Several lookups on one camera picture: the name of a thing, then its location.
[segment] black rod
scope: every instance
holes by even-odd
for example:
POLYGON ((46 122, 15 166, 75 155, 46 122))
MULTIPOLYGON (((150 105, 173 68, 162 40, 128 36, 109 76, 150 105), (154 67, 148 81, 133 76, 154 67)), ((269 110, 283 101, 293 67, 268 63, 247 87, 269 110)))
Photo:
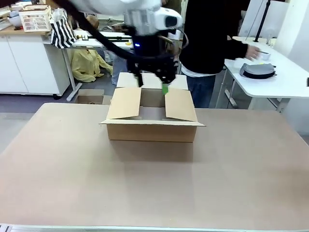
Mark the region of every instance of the black rod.
POLYGON ((270 1, 271 1, 271 0, 268 0, 268 2, 266 3, 266 9, 265 9, 265 11, 264 11, 263 18, 262 18, 262 21, 261 21, 259 30, 257 31, 257 35, 256 35, 256 38, 255 38, 255 41, 254 41, 254 42, 259 42, 258 39, 259 39, 259 37, 260 37, 261 31, 262 31, 262 29, 263 29, 263 25, 264 25, 264 22, 265 22, 265 19, 266 19, 268 10, 269 10, 270 1))

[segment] yellow cloth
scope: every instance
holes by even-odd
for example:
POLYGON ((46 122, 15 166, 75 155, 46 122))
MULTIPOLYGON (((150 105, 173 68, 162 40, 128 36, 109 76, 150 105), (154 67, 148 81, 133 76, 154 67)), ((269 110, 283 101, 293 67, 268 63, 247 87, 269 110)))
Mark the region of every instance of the yellow cloth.
POLYGON ((112 74, 112 66, 107 64, 96 50, 74 49, 71 68, 76 80, 95 81, 96 77, 104 75, 100 73, 100 66, 112 74))

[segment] storage basket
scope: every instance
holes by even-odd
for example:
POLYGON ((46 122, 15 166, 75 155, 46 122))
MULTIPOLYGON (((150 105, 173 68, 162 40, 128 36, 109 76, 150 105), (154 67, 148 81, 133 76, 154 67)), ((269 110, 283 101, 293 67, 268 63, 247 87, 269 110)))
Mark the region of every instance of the storage basket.
POLYGON ((52 10, 49 5, 29 5, 19 12, 25 32, 51 31, 52 10))

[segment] black and white striped bag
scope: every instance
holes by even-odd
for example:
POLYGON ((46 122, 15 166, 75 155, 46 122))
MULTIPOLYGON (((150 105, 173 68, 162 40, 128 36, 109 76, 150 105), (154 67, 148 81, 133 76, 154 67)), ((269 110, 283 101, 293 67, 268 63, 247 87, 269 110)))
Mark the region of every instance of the black and white striped bag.
POLYGON ((76 42, 76 36, 72 30, 67 13, 63 10, 63 16, 60 20, 50 20, 52 26, 51 44, 57 48, 69 48, 76 42))

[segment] wooden countertop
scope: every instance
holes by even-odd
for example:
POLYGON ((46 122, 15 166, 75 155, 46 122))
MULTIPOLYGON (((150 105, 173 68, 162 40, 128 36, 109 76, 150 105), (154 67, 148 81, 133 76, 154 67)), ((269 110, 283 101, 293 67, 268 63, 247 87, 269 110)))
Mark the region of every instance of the wooden countertop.
POLYGON ((10 26, 0 30, 0 35, 47 35, 50 32, 24 32, 24 30, 14 30, 14 26, 10 26))
POLYGON ((196 140, 109 141, 109 106, 45 104, 0 155, 0 222, 309 228, 309 147, 277 112, 197 109, 196 140))

